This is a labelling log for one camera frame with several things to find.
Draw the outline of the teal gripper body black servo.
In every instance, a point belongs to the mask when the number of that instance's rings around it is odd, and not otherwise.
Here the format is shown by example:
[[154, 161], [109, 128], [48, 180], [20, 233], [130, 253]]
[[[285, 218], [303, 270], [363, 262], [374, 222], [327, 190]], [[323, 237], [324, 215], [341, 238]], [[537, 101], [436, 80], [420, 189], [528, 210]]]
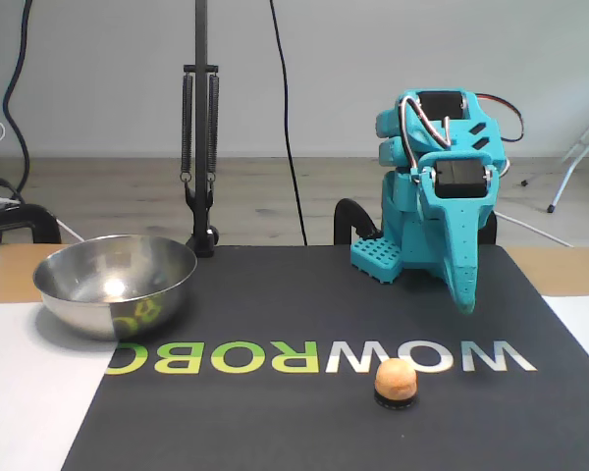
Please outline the teal gripper body black servo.
[[419, 170], [433, 180], [437, 197], [486, 197], [490, 183], [487, 166], [493, 158], [484, 151], [435, 151], [419, 159]]

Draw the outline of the teal moving gripper finger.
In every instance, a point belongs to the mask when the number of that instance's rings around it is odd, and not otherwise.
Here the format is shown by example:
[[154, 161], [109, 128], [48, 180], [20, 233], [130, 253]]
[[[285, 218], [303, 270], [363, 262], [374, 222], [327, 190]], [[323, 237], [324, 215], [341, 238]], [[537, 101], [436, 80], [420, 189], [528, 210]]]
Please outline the teal moving gripper finger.
[[457, 309], [464, 315], [475, 309], [478, 280], [478, 231], [494, 209], [500, 189], [500, 173], [486, 169], [486, 195], [442, 198], [436, 195], [434, 169], [419, 172], [418, 215], [431, 243]]

